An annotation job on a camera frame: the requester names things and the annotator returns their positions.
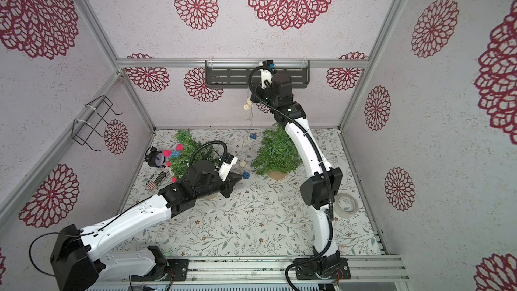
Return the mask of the clear string light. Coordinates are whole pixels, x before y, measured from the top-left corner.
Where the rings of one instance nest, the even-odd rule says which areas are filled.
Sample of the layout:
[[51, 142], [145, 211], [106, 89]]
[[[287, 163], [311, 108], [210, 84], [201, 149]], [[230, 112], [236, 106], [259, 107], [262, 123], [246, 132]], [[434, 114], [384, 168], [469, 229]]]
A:
[[240, 154], [239, 154], [240, 157], [239, 157], [239, 161], [238, 161], [239, 169], [243, 170], [244, 172], [247, 172], [245, 170], [246, 166], [245, 167], [240, 167], [239, 162], [241, 160], [244, 160], [246, 162], [246, 156], [245, 156], [246, 153], [244, 152], [244, 148], [246, 147], [247, 142], [250, 140], [249, 136], [251, 134], [251, 129], [253, 127], [253, 117], [254, 117], [254, 112], [253, 112], [253, 107], [252, 107], [252, 109], [249, 111], [249, 117], [247, 118], [247, 121], [249, 122], [249, 126], [248, 126], [248, 128], [246, 130], [246, 136], [244, 137], [244, 140], [243, 140], [243, 142], [241, 144], [241, 150], [240, 150]]

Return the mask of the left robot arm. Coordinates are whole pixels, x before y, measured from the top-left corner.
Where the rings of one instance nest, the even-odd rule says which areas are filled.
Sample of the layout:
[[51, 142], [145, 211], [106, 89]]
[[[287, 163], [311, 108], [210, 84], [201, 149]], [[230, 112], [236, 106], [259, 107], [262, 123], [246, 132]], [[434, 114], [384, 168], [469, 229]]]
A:
[[172, 266], [158, 246], [140, 251], [114, 253], [119, 243], [191, 209], [199, 198], [220, 193], [229, 198], [242, 175], [232, 171], [238, 158], [223, 141], [209, 141], [223, 148], [218, 163], [196, 160], [192, 154], [185, 176], [122, 213], [83, 228], [71, 224], [56, 233], [50, 256], [59, 290], [87, 290], [97, 281], [128, 278], [150, 282], [172, 276]]

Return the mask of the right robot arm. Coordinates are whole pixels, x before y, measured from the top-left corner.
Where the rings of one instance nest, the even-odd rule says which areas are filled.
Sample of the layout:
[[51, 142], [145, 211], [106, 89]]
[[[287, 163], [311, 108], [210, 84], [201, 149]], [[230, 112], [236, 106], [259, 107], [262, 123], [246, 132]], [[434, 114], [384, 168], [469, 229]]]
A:
[[289, 273], [300, 267], [313, 269], [321, 276], [341, 262], [337, 243], [334, 240], [334, 201], [343, 173], [324, 157], [315, 141], [302, 106], [294, 100], [292, 77], [279, 74], [274, 61], [266, 60], [250, 72], [247, 84], [250, 100], [266, 106], [276, 122], [291, 139], [306, 169], [307, 180], [300, 187], [304, 203], [312, 209], [314, 231], [314, 254], [306, 259], [297, 259], [285, 268], [285, 279], [292, 290], [297, 290]]

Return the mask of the green christmas tree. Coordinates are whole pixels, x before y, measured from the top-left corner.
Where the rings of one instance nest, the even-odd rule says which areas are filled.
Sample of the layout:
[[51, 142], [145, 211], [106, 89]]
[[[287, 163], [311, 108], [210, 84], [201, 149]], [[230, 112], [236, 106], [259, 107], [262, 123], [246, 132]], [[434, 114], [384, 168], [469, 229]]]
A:
[[[196, 141], [193, 138], [191, 132], [187, 130], [177, 131], [174, 135], [174, 138], [176, 139], [178, 144], [182, 144], [184, 147], [182, 151], [182, 158], [184, 160], [184, 174], [181, 176], [182, 178], [186, 175], [188, 171], [188, 166], [189, 164], [191, 164], [191, 156], [203, 144], [199, 141]], [[217, 164], [219, 161], [219, 150], [217, 146], [211, 145], [203, 148], [200, 152], [196, 154], [194, 162], [197, 162], [199, 160], [208, 160], [213, 164]]]
[[251, 167], [257, 175], [280, 181], [303, 164], [302, 159], [284, 128], [276, 126], [264, 131], [261, 147]]

